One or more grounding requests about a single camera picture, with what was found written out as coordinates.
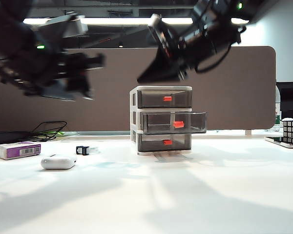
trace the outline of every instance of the barcode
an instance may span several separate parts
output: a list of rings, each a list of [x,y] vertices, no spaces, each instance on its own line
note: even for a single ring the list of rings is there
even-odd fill
[[[35,152],[35,148],[23,149],[23,150],[20,150],[20,156],[30,155],[30,154],[33,154],[34,152]]]

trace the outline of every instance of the black plastic clip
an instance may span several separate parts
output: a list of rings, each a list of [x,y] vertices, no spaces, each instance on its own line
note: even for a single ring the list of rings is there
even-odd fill
[[[87,152],[89,146],[76,146],[76,154],[77,155],[88,155],[89,153]]]

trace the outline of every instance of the purple box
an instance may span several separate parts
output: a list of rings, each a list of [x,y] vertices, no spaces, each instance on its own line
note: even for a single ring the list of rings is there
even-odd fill
[[[14,159],[38,155],[41,152],[41,144],[33,142],[19,142],[0,145],[0,158]]]

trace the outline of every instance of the gray translucent drawer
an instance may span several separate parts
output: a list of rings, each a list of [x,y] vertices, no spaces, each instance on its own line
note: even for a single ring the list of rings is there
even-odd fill
[[[144,134],[205,133],[206,112],[153,112],[141,114]]]
[[[191,108],[192,90],[139,90],[138,108]]]
[[[191,134],[144,135],[137,134],[139,152],[190,150]]]

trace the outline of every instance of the drawer unit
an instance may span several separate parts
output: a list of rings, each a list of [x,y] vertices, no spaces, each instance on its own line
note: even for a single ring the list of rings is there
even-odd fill
[[[188,86],[138,86],[130,92],[131,106],[144,108],[190,108],[192,88]]]
[[[141,113],[144,134],[205,133],[205,112]]]
[[[179,151],[191,149],[191,134],[136,134],[138,152]]]
[[[192,87],[137,86],[129,93],[130,139],[139,155],[191,152],[191,134],[206,132],[207,113],[192,112]]]

